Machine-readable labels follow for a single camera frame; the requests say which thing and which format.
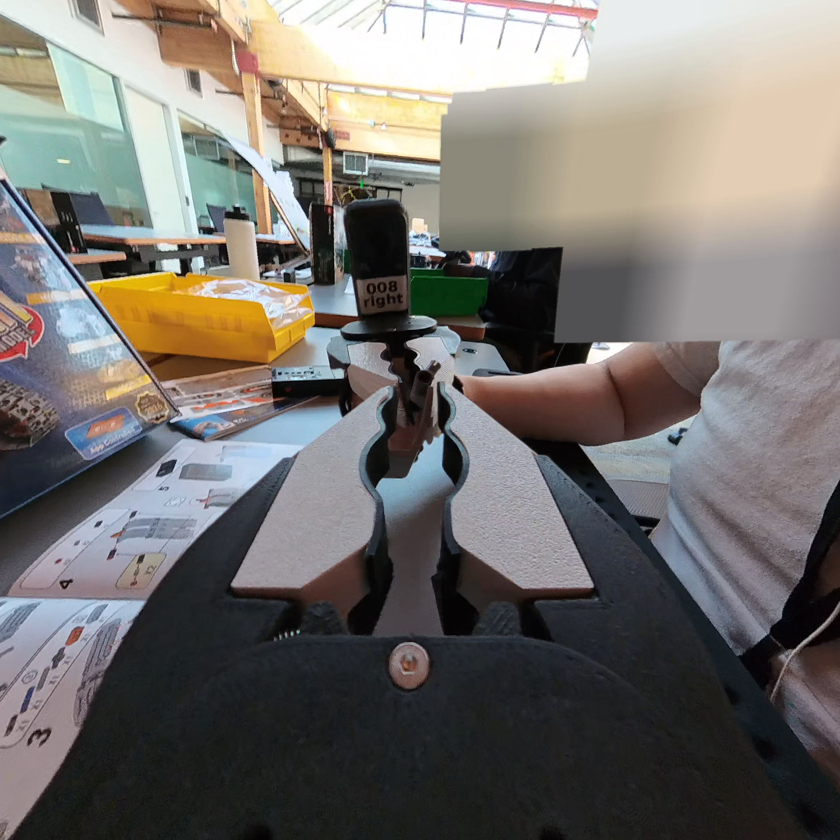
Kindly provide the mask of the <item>blue robot kit box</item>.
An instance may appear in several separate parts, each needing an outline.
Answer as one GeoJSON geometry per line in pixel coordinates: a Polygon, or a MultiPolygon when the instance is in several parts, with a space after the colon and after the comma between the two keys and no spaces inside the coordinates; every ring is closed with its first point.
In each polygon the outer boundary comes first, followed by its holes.
{"type": "Polygon", "coordinates": [[[1,516],[165,424],[172,401],[1,180],[1,516]]]}

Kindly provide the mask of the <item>black computer case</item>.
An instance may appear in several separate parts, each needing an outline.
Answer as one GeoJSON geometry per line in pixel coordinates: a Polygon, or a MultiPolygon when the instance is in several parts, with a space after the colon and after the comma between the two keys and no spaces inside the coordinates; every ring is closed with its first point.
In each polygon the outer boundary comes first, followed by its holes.
{"type": "Polygon", "coordinates": [[[57,244],[66,254],[86,254],[88,248],[70,193],[49,190],[49,195],[58,219],[56,225],[51,228],[57,244]]]}

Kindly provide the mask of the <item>small black electronic box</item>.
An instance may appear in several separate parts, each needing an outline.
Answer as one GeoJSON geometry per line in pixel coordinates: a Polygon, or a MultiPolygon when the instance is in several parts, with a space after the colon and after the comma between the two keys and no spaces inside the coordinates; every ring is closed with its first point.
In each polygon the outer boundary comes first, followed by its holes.
{"type": "Polygon", "coordinates": [[[338,396],[345,382],[343,370],[329,365],[273,367],[270,379],[275,400],[338,396]]]}

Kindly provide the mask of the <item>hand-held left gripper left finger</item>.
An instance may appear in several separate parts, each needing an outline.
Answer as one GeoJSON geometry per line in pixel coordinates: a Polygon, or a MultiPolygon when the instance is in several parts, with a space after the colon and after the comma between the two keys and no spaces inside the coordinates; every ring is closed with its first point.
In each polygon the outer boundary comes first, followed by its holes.
{"type": "Polygon", "coordinates": [[[393,577],[376,487],[395,428],[396,388],[386,386],[297,454],[233,579],[235,594],[330,602],[352,633],[373,632],[393,577]]]}

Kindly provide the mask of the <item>clear plastic bag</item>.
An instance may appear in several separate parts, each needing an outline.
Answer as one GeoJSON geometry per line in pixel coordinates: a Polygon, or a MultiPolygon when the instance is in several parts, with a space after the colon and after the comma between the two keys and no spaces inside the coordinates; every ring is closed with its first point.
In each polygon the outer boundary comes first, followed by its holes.
{"type": "Polygon", "coordinates": [[[280,288],[280,285],[261,280],[200,277],[199,281],[190,281],[186,287],[174,292],[194,298],[257,303],[269,320],[288,322],[302,316],[309,288],[298,284],[280,288]]]}

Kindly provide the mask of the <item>closed colour booklet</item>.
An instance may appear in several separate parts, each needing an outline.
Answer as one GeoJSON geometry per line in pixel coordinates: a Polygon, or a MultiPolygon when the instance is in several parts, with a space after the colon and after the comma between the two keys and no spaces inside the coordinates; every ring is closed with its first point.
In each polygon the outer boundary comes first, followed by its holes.
{"type": "Polygon", "coordinates": [[[170,425],[190,438],[221,439],[311,399],[275,400],[271,369],[256,366],[163,382],[178,411],[170,425]]]}

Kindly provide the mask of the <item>white water bottle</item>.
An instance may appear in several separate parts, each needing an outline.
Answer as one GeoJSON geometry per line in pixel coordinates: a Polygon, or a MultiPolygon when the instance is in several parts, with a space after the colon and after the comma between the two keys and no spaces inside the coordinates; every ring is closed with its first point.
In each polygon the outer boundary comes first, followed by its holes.
{"type": "Polygon", "coordinates": [[[224,236],[229,275],[236,279],[258,281],[260,268],[256,226],[242,206],[235,204],[224,212],[224,236]]]}

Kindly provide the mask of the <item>grey curved building piece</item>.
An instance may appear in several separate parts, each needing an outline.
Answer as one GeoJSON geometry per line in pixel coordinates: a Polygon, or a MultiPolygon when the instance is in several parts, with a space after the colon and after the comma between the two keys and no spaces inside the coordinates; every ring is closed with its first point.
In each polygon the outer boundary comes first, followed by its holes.
{"type": "Polygon", "coordinates": [[[415,373],[410,390],[403,394],[406,424],[398,426],[389,438],[389,467],[385,478],[406,477],[424,445],[432,442],[437,428],[434,406],[435,379],[439,370],[440,363],[432,360],[415,373]]]}

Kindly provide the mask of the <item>wooden office desks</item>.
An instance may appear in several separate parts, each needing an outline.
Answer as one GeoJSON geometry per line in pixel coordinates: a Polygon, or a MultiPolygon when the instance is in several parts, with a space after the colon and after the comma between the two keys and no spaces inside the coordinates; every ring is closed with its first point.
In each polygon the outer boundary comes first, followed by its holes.
{"type": "Polygon", "coordinates": [[[178,274],[193,269],[199,258],[216,258],[227,253],[223,234],[166,233],[150,227],[82,224],[82,236],[89,250],[108,250],[123,253],[146,266],[149,271],[160,268],[167,260],[178,259],[178,274]]]}

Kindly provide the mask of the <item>person's white shirt torso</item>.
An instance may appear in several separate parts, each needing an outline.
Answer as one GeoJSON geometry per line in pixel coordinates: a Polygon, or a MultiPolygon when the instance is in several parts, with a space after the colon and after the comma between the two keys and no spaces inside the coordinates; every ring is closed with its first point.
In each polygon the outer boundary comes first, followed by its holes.
{"type": "Polygon", "coordinates": [[[839,478],[839,342],[653,343],[700,398],[651,540],[732,650],[779,620],[839,478]]]}

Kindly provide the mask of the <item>brown cardboard sheet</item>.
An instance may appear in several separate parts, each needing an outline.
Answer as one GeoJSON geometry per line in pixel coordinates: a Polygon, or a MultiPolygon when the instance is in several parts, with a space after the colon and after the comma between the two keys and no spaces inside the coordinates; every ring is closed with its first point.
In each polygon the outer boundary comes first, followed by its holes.
{"type": "Polygon", "coordinates": [[[198,375],[211,375],[253,366],[267,366],[266,362],[221,360],[189,355],[142,352],[143,360],[160,382],[178,380],[198,375]]]}

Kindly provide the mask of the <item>yellow plastic bin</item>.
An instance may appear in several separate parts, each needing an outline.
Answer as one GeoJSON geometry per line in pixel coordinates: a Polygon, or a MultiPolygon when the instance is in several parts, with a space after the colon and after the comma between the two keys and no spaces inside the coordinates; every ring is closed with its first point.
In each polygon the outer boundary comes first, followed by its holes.
{"type": "Polygon", "coordinates": [[[314,325],[310,293],[300,318],[273,322],[253,302],[214,300],[175,293],[200,277],[171,272],[90,284],[137,350],[233,361],[270,362],[314,325]]]}

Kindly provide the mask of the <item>black perforated panel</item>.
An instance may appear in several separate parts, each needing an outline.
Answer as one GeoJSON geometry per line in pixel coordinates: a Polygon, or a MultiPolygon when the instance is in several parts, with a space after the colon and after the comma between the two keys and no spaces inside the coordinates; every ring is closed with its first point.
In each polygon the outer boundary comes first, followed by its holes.
{"type": "Polygon", "coordinates": [[[759,757],[777,795],[807,838],[839,838],[839,799],[832,782],[773,710],[758,685],[667,566],[643,526],[652,518],[636,518],[626,509],[590,458],[577,444],[526,439],[537,455],[547,456],[623,529],[661,573],[709,654],[718,680],[741,731],[759,757]]]}

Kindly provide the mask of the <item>green plastic bin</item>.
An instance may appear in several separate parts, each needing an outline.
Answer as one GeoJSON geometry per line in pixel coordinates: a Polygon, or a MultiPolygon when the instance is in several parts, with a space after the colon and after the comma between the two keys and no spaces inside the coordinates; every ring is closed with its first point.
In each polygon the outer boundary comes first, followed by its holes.
{"type": "Polygon", "coordinates": [[[433,269],[411,275],[411,312],[428,317],[471,317],[487,301],[484,277],[451,277],[433,269]]]}

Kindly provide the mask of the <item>grey desk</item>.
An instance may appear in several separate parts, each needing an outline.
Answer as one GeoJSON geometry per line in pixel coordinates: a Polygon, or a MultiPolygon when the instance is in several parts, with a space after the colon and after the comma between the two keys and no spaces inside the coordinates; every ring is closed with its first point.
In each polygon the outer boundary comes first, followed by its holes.
{"type": "MultiPolygon", "coordinates": [[[[276,644],[278,638],[289,637],[299,627],[302,615],[320,602],[303,606],[279,598],[237,595],[232,582],[295,457],[342,419],[332,402],[324,407],[307,403],[269,421],[253,440],[209,442],[301,448],[270,469],[179,557],[150,593],[126,634],[129,642],[124,657],[135,665],[145,661],[148,669],[162,668],[165,663],[176,670],[220,669],[251,649],[276,644]]],[[[170,450],[181,441],[206,443],[166,432],[152,437],[170,450]]],[[[14,514],[11,525],[2,524],[2,574],[13,574],[17,582],[54,543],[131,487],[169,451],[159,453],[155,462],[125,488],[101,485],[99,495],[91,496],[81,493],[82,487],[74,479],[67,489],[55,490],[45,501],[37,502],[35,513],[14,514]]],[[[431,540],[436,564],[441,554],[443,516],[437,514],[435,520],[424,522],[413,534],[415,542],[431,540]]],[[[392,526],[385,521],[385,528],[392,561],[392,526]]],[[[2,597],[11,594],[16,582],[2,597]]]]}

